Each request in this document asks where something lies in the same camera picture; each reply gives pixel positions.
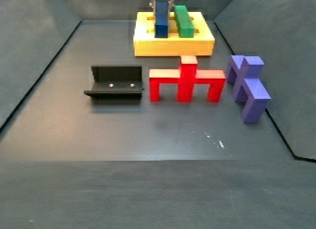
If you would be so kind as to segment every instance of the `gray wall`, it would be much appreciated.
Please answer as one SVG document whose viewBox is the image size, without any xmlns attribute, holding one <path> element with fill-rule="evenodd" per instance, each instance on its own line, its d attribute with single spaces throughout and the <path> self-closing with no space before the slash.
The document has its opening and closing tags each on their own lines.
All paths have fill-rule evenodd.
<svg viewBox="0 0 316 229">
<path fill-rule="evenodd" d="M 236 54 L 258 54 L 268 108 L 293 153 L 316 159 L 316 2 L 234 0 L 216 24 Z"/>
<path fill-rule="evenodd" d="M 213 19 L 232 0 L 177 0 L 177 4 L 198 9 Z M 137 11 L 147 11 L 149 0 L 66 0 L 83 19 L 135 19 Z"/>
<path fill-rule="evenodd" d="M 60 0 L 0 0 L 0 126 L 79 22 Z"/>
</svg>

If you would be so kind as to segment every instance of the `green block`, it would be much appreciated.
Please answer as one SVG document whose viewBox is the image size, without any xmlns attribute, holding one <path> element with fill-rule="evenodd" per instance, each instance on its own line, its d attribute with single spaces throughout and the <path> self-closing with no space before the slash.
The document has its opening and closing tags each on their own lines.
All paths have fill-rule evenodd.
<svg viewBox="0 0 316 229">
<path fill-rule="evenodd" d="M 194 38 L 194 25 L 186 6 L 174 6 L 174 17 L 181 38 Z"/>
</svg>

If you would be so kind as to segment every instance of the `gray floor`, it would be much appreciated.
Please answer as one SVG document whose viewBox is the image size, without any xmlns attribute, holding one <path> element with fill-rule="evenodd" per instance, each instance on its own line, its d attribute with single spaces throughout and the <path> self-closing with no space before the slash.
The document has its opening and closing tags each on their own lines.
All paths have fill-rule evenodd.
<svg viewBox="0 0 316 229">
<path fill-rule="evenodd" d="M 266 115 L 242 124 L 230 87 L 220 104 L 206 103 L 205 87 L 190 104 L 175 102 L 174 87 L 150 103 L 145 72 L 141 104 L 83 95 L 92 64 L 178 64 L 133 57 L 133 27 L 80 26 L 1 133 L 1 228 L 313 228 L 315 163 L 292 159 Z M 198 62 L 225 68 L 213 31 L 214 55 Z M 204 161 L 103 161 L 174 159 Z"/>
<path fill-rule="evenodd" d="M 213 56 L 198 65 L 226 69 L 229 48 L 214 27 L 213 34 Z M 129 21 L 82 24 L 1 133 L 0 161 L 291 159 L 266 114 L 244 125 L 230 86 L 217 104 L 206 101 L 206 86 L 193 102 L 178 103 L 175 85 L 150 102 L 149 68 L 177 68 L 179 57 L 134 58 L 133 36 Z M 90 66 L 121 64 L 143 66 L 141 103 L 92 102 L 83 94 L 92 86 Z"/>
</svg>

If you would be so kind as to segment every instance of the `blue block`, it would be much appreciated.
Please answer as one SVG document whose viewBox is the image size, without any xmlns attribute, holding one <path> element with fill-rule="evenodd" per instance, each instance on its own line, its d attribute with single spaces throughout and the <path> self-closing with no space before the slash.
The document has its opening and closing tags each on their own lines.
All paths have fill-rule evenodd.
<svg viewBox="0 0 316 229">
<path fill-rule="evenodd" d="M 169 13 L 167 3 L 155 3 L 155 21 L 154 21 L 154 38 L 167 38 L 169 33 Z"/>
<path fill-rule="evenodd" d="M 264 63 L 258 56 L 233 55 L 229 60 L 228 83 L 236 102 L 245 102 L 242 110 L 244 123 L 257 123 L 270 101 L 270 95 L 264 88 L 260 74 Z"/>
</svg>

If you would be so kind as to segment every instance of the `white speck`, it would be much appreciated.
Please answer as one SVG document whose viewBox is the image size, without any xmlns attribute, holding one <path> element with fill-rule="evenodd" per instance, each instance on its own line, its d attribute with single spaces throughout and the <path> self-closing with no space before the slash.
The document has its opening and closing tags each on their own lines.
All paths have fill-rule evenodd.
<svg viewBox="0 0 316 229">
<path fill-rule="evenodd" d="M 222 149 L 225 149 L 225 147 L 224 147 L 224 144 L 222 144 L 222 141 L 221 141 L 221 140 L 220 140 L 220 145 L 221 145 Z"/>
</svg>

